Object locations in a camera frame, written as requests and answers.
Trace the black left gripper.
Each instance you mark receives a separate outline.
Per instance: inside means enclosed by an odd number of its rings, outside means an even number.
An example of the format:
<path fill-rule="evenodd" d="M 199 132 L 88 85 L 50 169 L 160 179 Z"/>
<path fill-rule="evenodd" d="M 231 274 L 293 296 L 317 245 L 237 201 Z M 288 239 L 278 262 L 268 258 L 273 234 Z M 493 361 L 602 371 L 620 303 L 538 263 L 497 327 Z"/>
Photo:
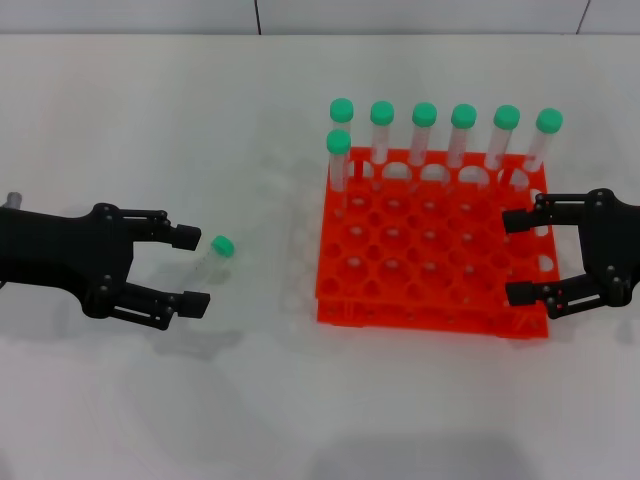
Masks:
<path fill-rule="evenodd" d="M 126 283 L 135 242 L 195 250 L 198 227 L 173 225 L 164 210 L 97 204 L 81 217 L 0 209 L 0 283 L 57 288 L 85 315 L 165 331 L 175 315 L 202 319 L 209 294 L 171 293 Z"/>

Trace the clear tube with green cap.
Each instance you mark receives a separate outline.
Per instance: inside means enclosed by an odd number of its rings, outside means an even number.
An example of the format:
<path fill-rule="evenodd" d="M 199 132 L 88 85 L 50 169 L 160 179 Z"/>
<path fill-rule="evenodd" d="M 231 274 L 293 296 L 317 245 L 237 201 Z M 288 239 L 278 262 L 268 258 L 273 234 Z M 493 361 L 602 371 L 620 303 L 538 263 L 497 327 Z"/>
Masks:
<path fill-rule="evenodd" d="M 465 165 L 465 155 L 469 146 L 472 128 L 477 118 L 476 109 L 466 103 L 454 107 L 451 114 L 451 134 L 447 151 L 447 168 L 452 182 Z"/>
<path fill-rule="evenodd" d="M 209 280 L 224 279 L 236 252 L 235 244 L 224 235 L 215 236 L 198 260 L 194 273 L 197 278 Z"/>
<path fill-rule="evenodd" d="M 541 110 L 536 118 L 535 131 L 523 162 L 526 173 L 534 173 L 541 169 L 550 145 L 563 125 L 562 113 L 554 108 Z"/>
<path fill-rule="evenodd" d="M 329 190 L 335 195 L 334 213 L 342 218 L 347 206 L 351 136 L 345 130 L 333 129 L 327 135 L 326 147 L 329 154 Z"/>
<path fill-rule="evenodd" d="M 351 123 L 354 118 L 354 105 L 348 98 L 336 98 L 329 106 L 329 116 L 335 130 L 351 133 Z"/>
<path fill-rule="evenodd" d="M 409 153 L 409 164 L 423 167 L 429 157 L 431 129 L 436 123 L 437 109 L 429 102 L 415 105 L 412 113 L 413 134 Z"/>
<path fill-rule="evenodd" d="M 388 158 L 390 126 L 394 120 L 394 107 L 388 101 L 377 101 L 371 106 L 372 123 L 371 163 L 384 165 Z"/>
<path fill-rule="evenodd" d="M 505 157 L 513 131 L 520 121 L 520 111 L 513 105 L 499 106 L 493 117 L 493 130 L 484 159 L 484 168 L 496 174 L 490 184 L 492 190 L 502 188 L 510 183 L 515 167 L 507 164 Z"/>

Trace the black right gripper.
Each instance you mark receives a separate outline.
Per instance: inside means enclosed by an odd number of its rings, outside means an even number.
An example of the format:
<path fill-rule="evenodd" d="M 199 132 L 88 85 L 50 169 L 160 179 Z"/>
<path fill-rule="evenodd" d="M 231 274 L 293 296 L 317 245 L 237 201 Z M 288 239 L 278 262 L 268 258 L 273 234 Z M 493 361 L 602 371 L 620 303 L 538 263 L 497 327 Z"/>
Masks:
<path fill-rule="evenodd" d="M 553 282 L 509 282 L 505 291 L 510 306 L 541 302 L 547 316 L 558 319 L 631 302 L 640 282 L 640 206 L 620 201 L 610 189 L 540 193 L 530 210 L 507 210 L 502 220 L 509 234 L 540 226 L 577 226 L 586 272 Z"/>

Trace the orange test tube rack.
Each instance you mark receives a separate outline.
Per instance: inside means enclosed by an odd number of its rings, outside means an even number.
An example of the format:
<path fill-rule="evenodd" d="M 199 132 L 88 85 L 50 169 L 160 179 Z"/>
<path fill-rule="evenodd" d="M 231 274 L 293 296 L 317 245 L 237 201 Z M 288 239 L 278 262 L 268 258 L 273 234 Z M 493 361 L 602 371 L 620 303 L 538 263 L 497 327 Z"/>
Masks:
<path fill-rule="evenodd" d="M 388 327 L 545 339 L 545 308 L 512 307 L 509 282 L 559 277 L 549 228 L 509 235 L 501 215 L 528 208 L 547 189 L 509 154 L 498 171 L 480 153 L 459 169 L 431 151 L 413 166 L 404 149 L 386 163 L 350 153 L 347 186 L 328 190 L 316 280 L 317 318 L 346 327 Z"/>

